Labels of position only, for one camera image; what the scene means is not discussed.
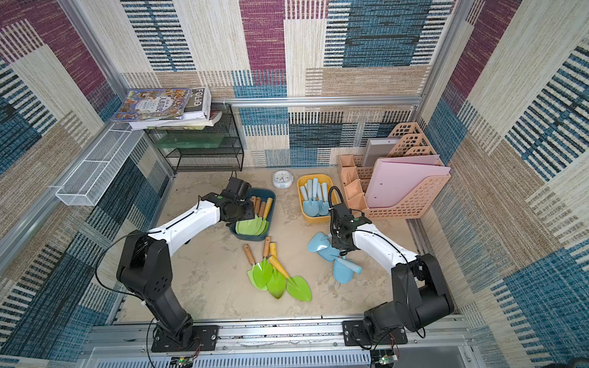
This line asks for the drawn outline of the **blue shovel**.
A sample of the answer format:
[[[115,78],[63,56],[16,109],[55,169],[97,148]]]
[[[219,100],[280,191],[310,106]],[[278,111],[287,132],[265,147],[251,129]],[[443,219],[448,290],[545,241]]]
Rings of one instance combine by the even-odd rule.
[[[331,233],[317,233],[308,243],[308,251],[316,253],[331,247]]]
[[[340,251],[332,247],[323,248],[318,254],[327,262],[335,262],[340,257]]]
[[[305,186],[301,186],[301,187],[300,187],[300,190],[301,190],[301,193],[302,193],[302,198],[303,198],[304,202],[309,202],[309,199],[308,199],[308,192],[307,192],[307,190],[306,190],[306,187],[305,187]]]
[[[363,269],[360,265],[348,261],[343,257],[337,257],[334,260],[333,275],[340,284],[347,284],[352,281],[356,274],[362,273]]]
[[[321,201],[321,186],[317,177],[313,179],[313,199],[315,202]]]
[[[319,216],[328,216],[330,206],[328,203],[328,184],[326,182],[319,184],[318,198],[320,200]]]
[[[319,203],[313,199],[313,179],[309,179],[305,184],[308,192],[309,202],[303,202],[303,210],[305,215],[309,217],[316,217],[319,214]]]

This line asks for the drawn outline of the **dark teal storage box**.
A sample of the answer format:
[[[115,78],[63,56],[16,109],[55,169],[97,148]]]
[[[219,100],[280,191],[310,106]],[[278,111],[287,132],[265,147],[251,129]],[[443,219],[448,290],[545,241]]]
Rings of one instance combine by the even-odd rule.
[[[259,197],[262,202],[267,202],[268,199],[272,199],[271,205],[268,210],[268,215],[266,216],[266,220],[264,222],[264,227],[262,228],[262,232],[259,234],[254,235],[244,235],[240,234],[236,231],[236,224],[231,224],[229,227],[230,232],[236,236],[237,239],[247,241],[247,242],[261,242],[265,240],[265,237],[268,235],[269,228],[271,225],[273,213],[275,211],[275,204],[276,204],[276,195],[273,191],[261,188],[251,188],[247,192],[248,198],[252,198],[253,196]]]

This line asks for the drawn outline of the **green shovel wooden handle hidden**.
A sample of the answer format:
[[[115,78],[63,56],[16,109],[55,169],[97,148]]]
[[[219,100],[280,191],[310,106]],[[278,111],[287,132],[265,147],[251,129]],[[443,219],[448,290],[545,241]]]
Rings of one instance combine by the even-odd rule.
[[[252,286],[255,287],[255,288],[257,288],[260,291],[266,291],[267,288],[265,286],[263,286],[263,287],[258,286],[256,284],[256,282],[255,282],[254,277],[253,277],[253,271],[254,271],[254,269],[256,267],[256,260],[255,260],[253,254],[252,254],[252,251],[251,251],[249,245],[247,245],[247,244],[243,245],[242,249],[243,249],[243,251],[244,251],[244,253],[245,253],[245,255],[246,255],[247,259],[248,259],[248,263],[251,266],[251,269],[249,271],[247,271],[247,275],[248,275],[248,277],[250,279],[250,282],[252,283]]]

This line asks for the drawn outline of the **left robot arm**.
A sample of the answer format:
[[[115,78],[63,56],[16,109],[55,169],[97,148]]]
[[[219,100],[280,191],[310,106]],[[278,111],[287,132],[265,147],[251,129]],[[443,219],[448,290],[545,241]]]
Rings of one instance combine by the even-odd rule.
[[[251,185],[235,176],[221,193],[208,193],[197,204],[169,222],[148,232],[134,231],[124,242],[117,280],[141,299],[161,332],[181,351],[196,343],[193,319],[172,290],[171,257],[203,230],[219,222],[233,224],[255,217],[247,196]]]

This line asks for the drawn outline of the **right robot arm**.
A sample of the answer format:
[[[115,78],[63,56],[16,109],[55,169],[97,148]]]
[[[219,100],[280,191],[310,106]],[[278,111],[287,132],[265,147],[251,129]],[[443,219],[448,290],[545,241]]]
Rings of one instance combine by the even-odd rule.
[[[354,216],[339,188],[328,190],[331,244],[344,256],[367,253],[391,276],[393,300],[364,313],[368,336],[397,329],[426,337],[426,327],[455,311],[440,263],[430,253],[419,255],[385,236],[363,213]]]

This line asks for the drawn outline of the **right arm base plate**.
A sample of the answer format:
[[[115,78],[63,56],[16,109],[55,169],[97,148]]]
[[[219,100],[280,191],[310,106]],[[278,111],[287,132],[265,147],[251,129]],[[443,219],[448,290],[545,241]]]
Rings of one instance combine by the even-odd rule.
[[[378,330],[369,328],[363,320],[344,320],[341,327],[347,347],[376,349],[380,345],[390,346],[393,342],[398,345],[408,343],[405,329],[401,327]]]

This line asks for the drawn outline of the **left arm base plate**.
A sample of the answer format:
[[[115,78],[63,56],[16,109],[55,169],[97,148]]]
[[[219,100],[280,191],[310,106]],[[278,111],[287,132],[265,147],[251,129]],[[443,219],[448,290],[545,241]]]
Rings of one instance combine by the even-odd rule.
[[[178,336],[168,334],[162,327],[156,325],[151,353],[175,353],[214,351],[216,349],[218,325],[193,325]]]

